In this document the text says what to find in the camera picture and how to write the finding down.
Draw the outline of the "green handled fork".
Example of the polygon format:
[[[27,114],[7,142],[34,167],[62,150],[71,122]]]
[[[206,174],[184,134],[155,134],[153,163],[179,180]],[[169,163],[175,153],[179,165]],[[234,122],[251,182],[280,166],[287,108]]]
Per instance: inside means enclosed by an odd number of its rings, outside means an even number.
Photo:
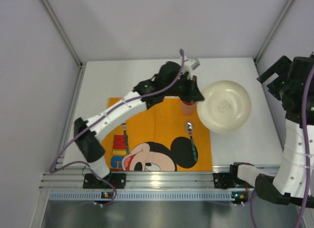
[[[126,155],[130,154],[130,148],[129,148],[129,143],[128,143],[128,135],[127,135],[127,124],[126,121],[122,122],[122,129],[123,129],[123,134],[124,134],[124,139],[125,139],[125,145],[126,145]]]

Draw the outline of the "orange Mickey Mouse placemat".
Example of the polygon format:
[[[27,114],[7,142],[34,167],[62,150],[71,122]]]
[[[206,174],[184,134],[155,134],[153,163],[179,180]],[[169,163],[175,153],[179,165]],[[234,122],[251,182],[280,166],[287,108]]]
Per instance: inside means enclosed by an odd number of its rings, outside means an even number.
[[[196,110],[184,116],[180,102],[167,98],[126,121],[128,155],[122,126],[109,133],[102,141],[109,168],[114,171],[211,171],[209,130],[201,123]],[[193,124],[197,162],[185,129],[187,121]]]

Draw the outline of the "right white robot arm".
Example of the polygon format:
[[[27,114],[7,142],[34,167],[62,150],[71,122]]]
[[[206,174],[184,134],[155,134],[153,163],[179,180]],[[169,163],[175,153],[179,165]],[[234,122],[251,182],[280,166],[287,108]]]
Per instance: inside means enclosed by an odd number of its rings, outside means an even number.
[[[282,103],[285,111],[286,141],[283,158],[275,176],[270,176],[253,164],[235,162],[230,174],[235,182],[246,182],[255,188],[257,196],[273,204],[313,208],[310,191],[314,169],[314,56],[297,56],[290,60],[280,57],[257,80],[266,82],[269,93]]]

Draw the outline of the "green handled spoon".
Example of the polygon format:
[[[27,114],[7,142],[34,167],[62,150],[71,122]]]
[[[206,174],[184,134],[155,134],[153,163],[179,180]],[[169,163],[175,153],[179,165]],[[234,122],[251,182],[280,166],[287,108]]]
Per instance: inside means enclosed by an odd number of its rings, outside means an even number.
[[[189,138],[191,141],[191,147],[192,147],[192,151],[193,151],[193,157],[194,157],[194,161],[197,162],[198,156],[197,156],[197,152],[196,152],[196,148],[195,148],[195,144],[194,144],[194,140],[193,140],[193,124],[191,121],[187,121],[185,123],[185,129],[187,131],[187,133],[189,134]]]

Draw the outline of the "cream white plate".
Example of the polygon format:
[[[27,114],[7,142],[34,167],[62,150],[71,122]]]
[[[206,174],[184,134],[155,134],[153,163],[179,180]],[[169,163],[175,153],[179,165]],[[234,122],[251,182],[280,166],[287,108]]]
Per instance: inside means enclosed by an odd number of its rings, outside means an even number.
[[[217,81],[202,91],[205,100],[197,103],[202,124],[216,133],[229,133],[242,127],[251,113],[246,89],[230,80]]]

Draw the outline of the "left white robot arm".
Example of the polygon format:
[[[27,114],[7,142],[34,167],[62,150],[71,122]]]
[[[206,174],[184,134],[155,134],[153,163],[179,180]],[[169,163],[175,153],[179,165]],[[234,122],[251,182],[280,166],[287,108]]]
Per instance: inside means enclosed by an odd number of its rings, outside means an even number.
[[[101,142],[122,122],[163,102],[165,97],[178,97],[185,102],[199,102],[205,98],[191,74],[200,65],[197,59],[184,58],[181,64],[168,61],[151,79],[139,82],[116,104],[87,120],[74,122],[74,141],[88,166],[100,178],[110,175]]]

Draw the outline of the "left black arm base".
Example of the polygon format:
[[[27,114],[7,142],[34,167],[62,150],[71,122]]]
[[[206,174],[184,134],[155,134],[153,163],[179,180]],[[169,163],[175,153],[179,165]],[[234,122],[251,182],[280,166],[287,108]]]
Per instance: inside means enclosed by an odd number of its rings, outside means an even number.
[[[116,189],[124,189],[126,185],[125,173],[111,173],[103,180],[96,178],[93,174],[85,174],[83,189],[111,189],[111,184]]]

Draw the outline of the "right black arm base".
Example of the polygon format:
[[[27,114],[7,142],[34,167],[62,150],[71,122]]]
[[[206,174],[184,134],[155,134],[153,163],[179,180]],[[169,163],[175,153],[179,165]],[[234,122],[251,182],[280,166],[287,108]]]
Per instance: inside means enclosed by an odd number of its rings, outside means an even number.
[[[231,173],[213,173],[213,182],[215,189],[246,188],[246,182]]]

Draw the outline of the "pink plastic cup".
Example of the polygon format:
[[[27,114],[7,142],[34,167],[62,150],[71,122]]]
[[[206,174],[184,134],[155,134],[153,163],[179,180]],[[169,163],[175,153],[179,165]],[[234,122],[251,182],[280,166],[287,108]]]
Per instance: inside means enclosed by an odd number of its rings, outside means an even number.
[[[181,111],[184,116],[189,116],[193,113],[196,108],[196,102],[186,102],[181,100]]]

